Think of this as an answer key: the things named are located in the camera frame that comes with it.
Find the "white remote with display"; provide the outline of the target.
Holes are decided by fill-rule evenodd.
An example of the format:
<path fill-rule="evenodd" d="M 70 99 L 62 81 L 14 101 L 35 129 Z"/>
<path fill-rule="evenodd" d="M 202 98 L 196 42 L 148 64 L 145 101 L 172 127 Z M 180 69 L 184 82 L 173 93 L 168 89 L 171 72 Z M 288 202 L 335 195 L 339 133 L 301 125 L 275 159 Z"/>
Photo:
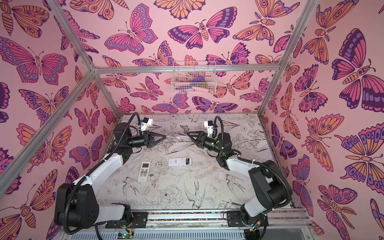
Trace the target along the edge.
<path fill-rule="evenodd" d="M 186 166 L 186 158 L 190 158 L 190 157 L 169 158 L 168 165 L 169 167 L 184 167 Z"/>

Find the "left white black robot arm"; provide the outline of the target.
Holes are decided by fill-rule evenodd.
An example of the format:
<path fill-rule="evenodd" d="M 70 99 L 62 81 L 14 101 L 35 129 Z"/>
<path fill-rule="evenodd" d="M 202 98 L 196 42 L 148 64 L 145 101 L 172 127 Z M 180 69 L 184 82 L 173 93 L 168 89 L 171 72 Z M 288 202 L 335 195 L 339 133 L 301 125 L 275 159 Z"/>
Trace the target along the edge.
<path fill-rule="evenodd" d="M 126 227 L 133 222 L 130 205 L 101 206 L 96 194 L 112 173 L 129 160 L 134 148 L 152 148 L 167 137 L 151 131 L 139 131 L 133 136 L 128 123 L 118 124 L 113 134 L 116 143 L 104 158 L 82 177 L 62 184 L 57 190 L 54 222 L 62 226 L 67 235 L 109 222 Z"/>

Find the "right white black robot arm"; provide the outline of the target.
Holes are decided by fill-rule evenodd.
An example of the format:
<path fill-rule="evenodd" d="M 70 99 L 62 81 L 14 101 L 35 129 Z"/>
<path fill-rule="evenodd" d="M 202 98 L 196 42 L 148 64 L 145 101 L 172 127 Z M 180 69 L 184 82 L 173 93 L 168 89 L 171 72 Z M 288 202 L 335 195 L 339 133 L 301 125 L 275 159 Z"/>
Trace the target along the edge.
<path fill-rule="evenodd" d="M 241 206 L 245 225 L 254 225 L 256 219 L 265 218 L 267 213 L 292 201 L 293 190 L 274 161 L 258 162 L 241 157 L 241 152 L 232 148 L 228 133 L 220 133 L 216 139 L 203 131 L 187 132 L 187 136 L 198 148 L 216 153 L 220 167 L 250 178 L 256 196 Z"/>

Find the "purple object in basket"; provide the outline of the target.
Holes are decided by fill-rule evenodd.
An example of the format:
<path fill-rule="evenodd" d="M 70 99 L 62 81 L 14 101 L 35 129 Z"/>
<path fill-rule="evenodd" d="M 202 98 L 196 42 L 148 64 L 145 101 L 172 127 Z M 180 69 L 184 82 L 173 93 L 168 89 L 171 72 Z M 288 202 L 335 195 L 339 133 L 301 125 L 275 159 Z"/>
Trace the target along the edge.
<path fill-rule="evenodd" d="M 191 83 L 193 84 L 199 84 L 199 83 L 205 83 L 206 80 L 203 76 L 198 76 L 196 78 L 194 78 L 193 80 L 191 80 Z"/>

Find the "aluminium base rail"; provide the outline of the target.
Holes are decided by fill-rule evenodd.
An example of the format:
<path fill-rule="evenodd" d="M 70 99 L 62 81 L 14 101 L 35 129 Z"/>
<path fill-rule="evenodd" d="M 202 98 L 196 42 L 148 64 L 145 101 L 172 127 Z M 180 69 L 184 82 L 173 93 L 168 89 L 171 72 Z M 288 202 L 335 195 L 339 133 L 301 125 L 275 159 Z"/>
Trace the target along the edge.
<path fill-rule="evenodd" d="M 315 240 L 307 214 L 298 209 L 268 213 L 257 224 L 242 221 L 239 210 L 134 211 L 132 225 L 99 225 L 60 240 Z"/>

